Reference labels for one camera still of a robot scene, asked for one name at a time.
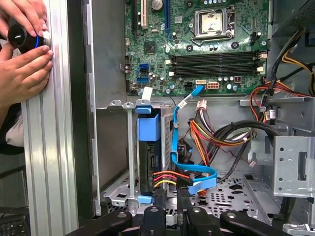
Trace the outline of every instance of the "screw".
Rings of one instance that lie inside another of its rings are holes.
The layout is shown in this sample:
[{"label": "screw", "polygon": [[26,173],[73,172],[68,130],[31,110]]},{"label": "screw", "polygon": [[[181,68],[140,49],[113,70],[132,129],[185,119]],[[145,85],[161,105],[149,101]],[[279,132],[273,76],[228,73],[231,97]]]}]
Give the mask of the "screw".
[{"label": "screw", "polygon": [[201,210],[200,210],[200,208],[198,208],[198,207],[194,207],[193,209],[192,209],[195,213],[199,213]]},{"label": "screw", "polygon": [[152,212],[157,212],[158,209],[157,209],[156,207],[153,207],[153,208],[150,209],[150,211],[152,211]]},{"label": "screw", "polygon": [[234,219],[236,218],[236,215],[234,213],[228,213],[226,214],[229,218]]},{"label": "screw", "polygon": [[125,218],[127,215],[124,212],[120,212],[117,217],[118,218]]}]

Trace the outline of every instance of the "blue sata port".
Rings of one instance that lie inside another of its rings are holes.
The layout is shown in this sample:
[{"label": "blue sata port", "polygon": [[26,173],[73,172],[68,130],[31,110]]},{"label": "blue sata port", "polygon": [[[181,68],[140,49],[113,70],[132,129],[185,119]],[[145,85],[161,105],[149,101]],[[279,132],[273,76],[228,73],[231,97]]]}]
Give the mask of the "blue sata port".
[{"label": "blue sata port", "polygon": [[138,77],[137,83],[147,83],[149,82],[149,77]]},{"label": "blue sata port", "polygon": [[148,63],[140,64],[139,69],[149,69],[149,66],[150,65]]}]

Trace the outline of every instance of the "cpu socket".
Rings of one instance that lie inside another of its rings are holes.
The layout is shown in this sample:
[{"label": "cpu socket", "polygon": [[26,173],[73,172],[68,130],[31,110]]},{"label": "cpu socket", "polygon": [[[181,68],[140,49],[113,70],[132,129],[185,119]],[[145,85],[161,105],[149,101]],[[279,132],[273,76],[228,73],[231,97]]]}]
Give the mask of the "cpu socket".
[{"label": "cpu socket", "polygon": [[206,41],[230,40],[235,35],[235,6],[196,11],[191,23],[191,40],[198,46]]}]

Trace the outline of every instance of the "black knob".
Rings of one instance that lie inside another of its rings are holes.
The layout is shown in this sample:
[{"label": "black knob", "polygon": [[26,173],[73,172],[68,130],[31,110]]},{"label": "black knob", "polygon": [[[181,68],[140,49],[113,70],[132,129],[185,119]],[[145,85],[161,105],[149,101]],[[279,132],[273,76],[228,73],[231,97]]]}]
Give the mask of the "black knob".
[{"label": "black knob", "polygon": [[44,37],[30,36],[26,29],[19,24],[9,29],[8,41],[12,47],[18,48],[22,54],[44,45]]}]

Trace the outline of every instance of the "motherboard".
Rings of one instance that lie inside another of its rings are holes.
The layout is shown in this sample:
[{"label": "motherboard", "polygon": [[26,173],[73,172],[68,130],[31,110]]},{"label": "motherboard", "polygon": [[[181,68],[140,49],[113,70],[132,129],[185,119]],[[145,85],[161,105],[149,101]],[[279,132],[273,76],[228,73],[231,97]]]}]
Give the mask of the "motherboard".
[{"label": "motherboard", "polygon": [[249,94],[265,79],[269,0],[125,0],[128,95]]}]

